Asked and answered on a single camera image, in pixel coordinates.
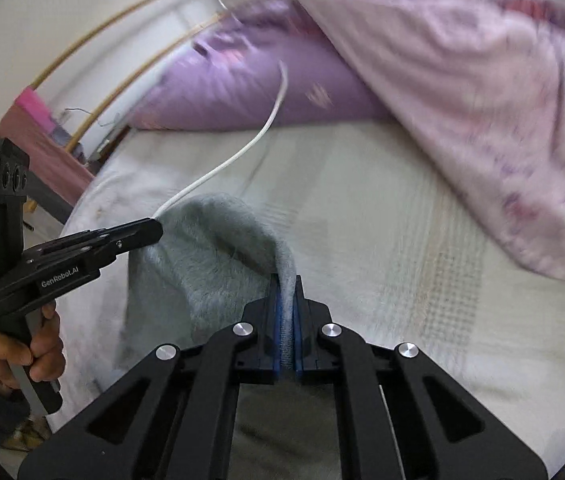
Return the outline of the person's left hand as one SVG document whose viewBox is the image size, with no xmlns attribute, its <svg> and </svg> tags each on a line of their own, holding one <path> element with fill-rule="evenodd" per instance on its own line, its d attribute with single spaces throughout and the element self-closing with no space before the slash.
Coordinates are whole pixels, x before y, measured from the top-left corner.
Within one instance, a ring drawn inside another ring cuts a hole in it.
<svg viewBox="0 0 565 480">
<path fill-rule="evenodd" d="M 28 366 L 34 382 L 51 382 L 60 378 L 66 369 L 56 304 L 43 306 L 42 315 L 42 328 L 32 337 L 29 346 L 0 333 L 0 393 L 4 396 L 19 389 L 11 365 Z"/>
</svg>

